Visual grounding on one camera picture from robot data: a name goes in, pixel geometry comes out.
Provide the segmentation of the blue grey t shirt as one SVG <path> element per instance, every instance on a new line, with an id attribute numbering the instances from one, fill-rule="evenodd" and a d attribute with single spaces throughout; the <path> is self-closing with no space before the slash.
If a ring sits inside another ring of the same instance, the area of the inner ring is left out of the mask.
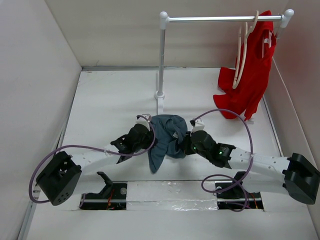
<path id="1" fill-rule="evenodd" d="M 155 174 L 161 167 L 165 156 L 173 159 L 186 157 L 181 145 L 188 132 L 187 123 L 179 115 L 160 114 L 151 119 L 155 130 L 156 144 L 148 151 L 150 171 Z"/>

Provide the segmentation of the beige wooden hanger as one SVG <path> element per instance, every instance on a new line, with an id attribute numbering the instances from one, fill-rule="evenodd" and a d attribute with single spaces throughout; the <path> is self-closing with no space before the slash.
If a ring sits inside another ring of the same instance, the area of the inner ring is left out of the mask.
<path id="1" fill-rule="evenodd" d="M 235 74 L 234 74 L 233 83 L 232 83 L 233 90 L 235 90 L 238 87 L 241 81 L 244 68 L 245 68 L 246 58 L 247 58 L 248 38 L 257 25 L 258 16 L 259 16 L 259 11 L 257 10 L 253 24 L 250 27 L 248 27 L 248 23 L 245 22 L 244 35 L 242 35 L 242 25 L 239 27 L 238 43 L 237 43 L 237 58 L 236 58 L 236 65 L 235 65 Z"/>

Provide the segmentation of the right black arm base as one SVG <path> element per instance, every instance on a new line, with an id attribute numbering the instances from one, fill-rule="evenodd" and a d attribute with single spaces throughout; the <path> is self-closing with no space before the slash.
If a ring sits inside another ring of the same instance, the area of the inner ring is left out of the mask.
<path id="1" fill-rule="evenodd" d="M 245 209 L 264 209 L 260 192 L 245 192 L 247 196 L 247 204 Z M 222 193 L 216 193 L 215 195 L 217 197 L 217 206 L 219 210 L 238 211 L 245 205 L 245 194 L 238 185 Z"/>

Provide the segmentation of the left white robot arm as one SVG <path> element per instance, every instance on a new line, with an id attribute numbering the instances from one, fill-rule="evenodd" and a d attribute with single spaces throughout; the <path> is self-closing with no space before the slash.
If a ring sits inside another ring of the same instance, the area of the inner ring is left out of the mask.
<path id="1" fill-rule="evenodd" d="M 74 193 L 82 175 L 106 165 L 120 164 L 143 155 L 156 143 L 153 126 L 137 123 L 128 134 L 112 141 L 104 148 L 84 145 L 66 145 L 58 153 L 50 153 L 51 160 L 36 178 L 36 183 L 48 198 L 44 202 L 58 206 Z"/>

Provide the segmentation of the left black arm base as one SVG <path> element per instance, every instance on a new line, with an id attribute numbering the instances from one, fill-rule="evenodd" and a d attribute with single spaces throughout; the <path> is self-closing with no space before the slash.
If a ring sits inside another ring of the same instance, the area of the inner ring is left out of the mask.
<path id="1" fill-rule="evenodd" d="M 126 181 L 113 182 L 104 172 L 97 174 L 103 179 L 104 187 L 100 192 L 83 193 L 80 198 L 81 210 L 122 211 L 127 209 L 128 183 Z"/>

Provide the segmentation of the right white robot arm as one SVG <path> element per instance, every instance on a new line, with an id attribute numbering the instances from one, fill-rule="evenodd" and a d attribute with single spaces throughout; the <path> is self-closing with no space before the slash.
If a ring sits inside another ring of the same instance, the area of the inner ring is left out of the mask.
<path id="1" fill-rule="evenodd" d="M 320 172 L 301 154 L 293 153 L 290 157 L 251 154 L 234 145 L 215 142 L 204 130 L 188 132 L 180 147 L 186 155 L 198 154 L 218 168 L 237 170 L 237 181 L 231 184 L 237 197 L 247 192 L 269 192 L 289 195 L 306 205 L 316 203 Z"/>

